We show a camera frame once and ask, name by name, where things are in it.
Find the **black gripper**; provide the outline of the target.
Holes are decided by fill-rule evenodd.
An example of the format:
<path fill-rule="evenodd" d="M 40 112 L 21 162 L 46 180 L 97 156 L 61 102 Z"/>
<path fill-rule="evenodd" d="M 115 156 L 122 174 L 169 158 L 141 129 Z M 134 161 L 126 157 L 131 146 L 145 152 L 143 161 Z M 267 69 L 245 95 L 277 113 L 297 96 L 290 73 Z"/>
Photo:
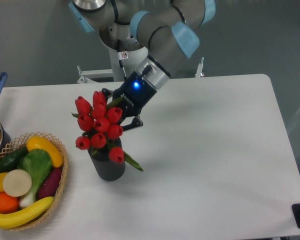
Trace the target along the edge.
<path fill-rule="evenodd" d="M 144 76 L 148 74 L 150 70 L 152 70 L 152 67 L 147 65 L 141 73 L 134 71 L 123 84 L 114 91 L 107 88 L 101 90 L 105 98 L 115 100 L 122 97 L 118 107 L 122 109 L 122 117 L 119 122 L 124 132 L 143 126 L 143 121 L 139 114 L 142 108 L 157 93 L 157 90 L 144 79 Z M 122 125 L 124 120 L 128 117 L 133 117 L 131 123 Z"/>

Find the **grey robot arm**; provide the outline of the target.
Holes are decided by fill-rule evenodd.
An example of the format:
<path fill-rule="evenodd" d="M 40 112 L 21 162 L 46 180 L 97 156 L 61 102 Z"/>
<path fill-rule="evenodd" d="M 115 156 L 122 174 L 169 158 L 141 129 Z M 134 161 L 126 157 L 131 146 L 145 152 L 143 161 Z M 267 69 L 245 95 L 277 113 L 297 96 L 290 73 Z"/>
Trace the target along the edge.
<path fill-rule="evenodd" d="M 111 70 L 80 71 L 82 79 L 112 76 L 116 90 L 103 89 L 118 101 L 125 131 L 141 127 L 142 108 L 200 45 L 195 28 L 216 12 L 213 0 L 172 0 L 157 13 L 143 0 L 72 0 L 69 9 L 87 33 L 98 32 L 107 47 Z"/>

